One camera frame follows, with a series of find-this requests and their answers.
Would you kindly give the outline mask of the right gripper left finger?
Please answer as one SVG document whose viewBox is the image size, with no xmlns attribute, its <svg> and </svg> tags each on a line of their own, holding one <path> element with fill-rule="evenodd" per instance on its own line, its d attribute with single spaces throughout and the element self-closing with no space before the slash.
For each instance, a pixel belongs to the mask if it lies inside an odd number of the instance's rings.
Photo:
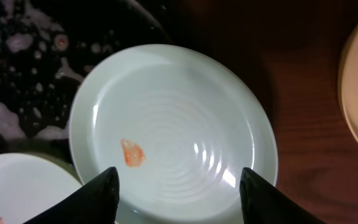
<svg viewBox="0 0 358 224">
<path fill-rule="evenodd" d="M 119 189 L 117 169 L 109 167 L 69 197 L 25 224 L 114 224 Z"/>
</svg>

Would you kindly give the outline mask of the light blue plate front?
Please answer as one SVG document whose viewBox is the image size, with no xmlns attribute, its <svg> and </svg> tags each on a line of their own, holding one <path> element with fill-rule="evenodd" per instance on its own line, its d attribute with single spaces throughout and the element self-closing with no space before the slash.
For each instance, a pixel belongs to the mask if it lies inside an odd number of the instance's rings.
<svg viewBox="0 0 358 224">
<path fill-rule="evenodd" d="M 0 219 L 5 223 L 25 223 L 80 187 L 69 172 L 46 159 L 0 154 Z"/>
</svg>

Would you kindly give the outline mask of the light green plate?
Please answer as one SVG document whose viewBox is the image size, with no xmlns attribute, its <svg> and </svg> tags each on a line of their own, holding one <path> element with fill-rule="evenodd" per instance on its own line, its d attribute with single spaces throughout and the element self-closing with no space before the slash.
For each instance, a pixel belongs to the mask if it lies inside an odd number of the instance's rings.
<svg viewBox="0 0 358 224">
<path fill-rule="evenodd" d="M 259 101 L 194 50 L 150 44 L 111 55 L 81 84 L 69 122 L 82 182 L 117 169 L 117 223 L 241 223 L 243 168 L 277 181 Z"/>
</svg>

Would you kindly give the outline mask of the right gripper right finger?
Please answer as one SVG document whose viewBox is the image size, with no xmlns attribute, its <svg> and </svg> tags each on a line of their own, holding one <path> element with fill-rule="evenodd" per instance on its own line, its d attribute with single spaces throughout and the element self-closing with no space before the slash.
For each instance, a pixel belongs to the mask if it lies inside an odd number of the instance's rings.
<svg viewBox="0 0 358 224">
<path fill-rule="evenodd" d="M 242 170 L 239 192 L 246 224 L 324 224 L 248 167 Z"/>
</svg>

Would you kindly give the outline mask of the round black tray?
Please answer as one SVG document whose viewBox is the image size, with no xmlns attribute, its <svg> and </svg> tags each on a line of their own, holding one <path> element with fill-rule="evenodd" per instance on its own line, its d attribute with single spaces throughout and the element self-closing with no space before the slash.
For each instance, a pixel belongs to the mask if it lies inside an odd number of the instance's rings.
<svg viewBox="0 0 358 224">
<path fill-rule="evenodd" d="M 135 1 L 0 1 L 0 154 L 70 161 L 70 110 L 89 72 L 122 49 L 170 41 Z"/>
</svg>

